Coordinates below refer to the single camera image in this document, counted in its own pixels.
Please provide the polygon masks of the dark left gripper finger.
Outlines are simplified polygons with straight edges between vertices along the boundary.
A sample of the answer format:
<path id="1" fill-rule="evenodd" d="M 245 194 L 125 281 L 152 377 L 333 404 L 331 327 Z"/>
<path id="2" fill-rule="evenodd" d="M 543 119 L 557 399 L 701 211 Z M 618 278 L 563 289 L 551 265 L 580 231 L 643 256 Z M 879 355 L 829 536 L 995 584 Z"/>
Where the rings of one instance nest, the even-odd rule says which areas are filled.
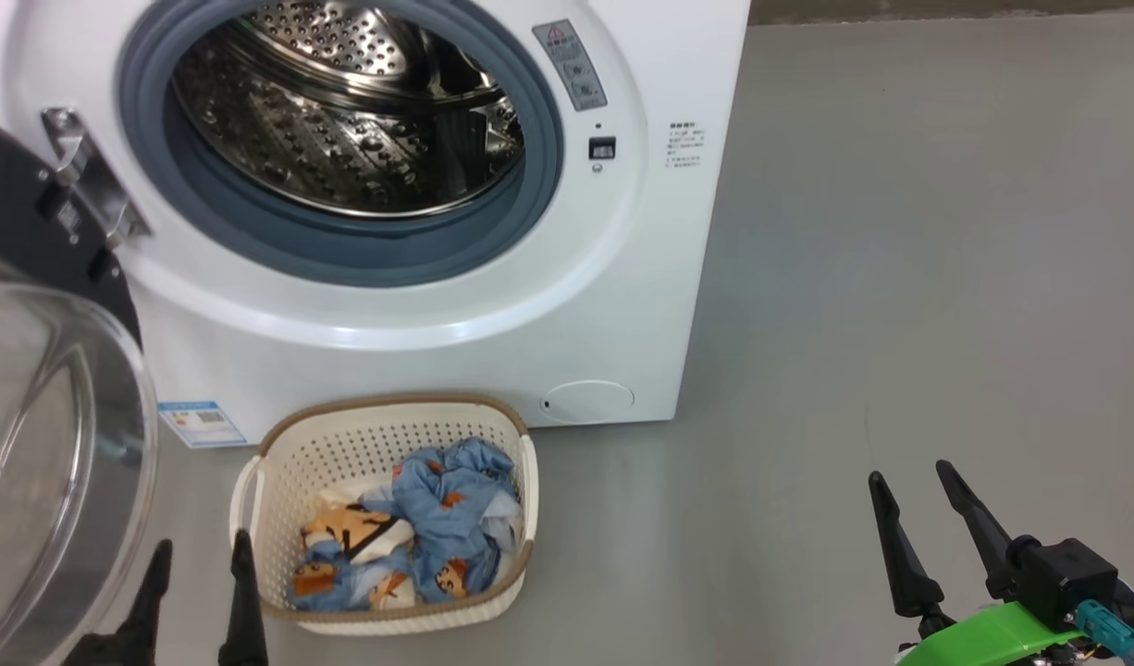
<path id="1" fill-rule="evenodd" d="M 217 665 L 268 665 L 257 570 L 253 542 L 245 528 L 239 528 L 234 534 L 230 573 L 234 578 L 232 601 L 226 640 L 217 650 Z"/>
<path id="2" fill-rule="evenodd" d="M 127 619 L 115 632 L 115 665 L 155 665 L 158 619 L 169 585 L 171 558 L 171 540 L 158 541 Z"/>

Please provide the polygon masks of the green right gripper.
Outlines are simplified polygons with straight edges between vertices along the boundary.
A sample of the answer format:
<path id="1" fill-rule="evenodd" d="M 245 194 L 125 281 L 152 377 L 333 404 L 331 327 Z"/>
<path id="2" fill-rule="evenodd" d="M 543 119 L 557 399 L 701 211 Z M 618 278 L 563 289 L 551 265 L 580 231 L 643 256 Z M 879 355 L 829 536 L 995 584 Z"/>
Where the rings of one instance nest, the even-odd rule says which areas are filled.
<path id="1" fill-rule="evenodd" d="M 976 545 L 985 570 L 987 595 L 1008 604 L 985 608 L 922 639 L 896 655 L 897 665 L 1008 665 L 1084 637 L 1075 629 L 1053 632 L 1019 602 L 1012 602 L 1017 585 L 1006 557 L 1010 536 L 949 461 L 936 461 L 936 474 L 943 484 L 949 505 L 965 520 L 970 539 Z M 936 579 L 926 575 L 917 553 L 911 547 L 902 526 L 900 507 L 883 474 L 870 473 L 868 489 L 895 614 L 921 619 L 940 617 L 943 615 L 940 607 L 943 591 Z"/>

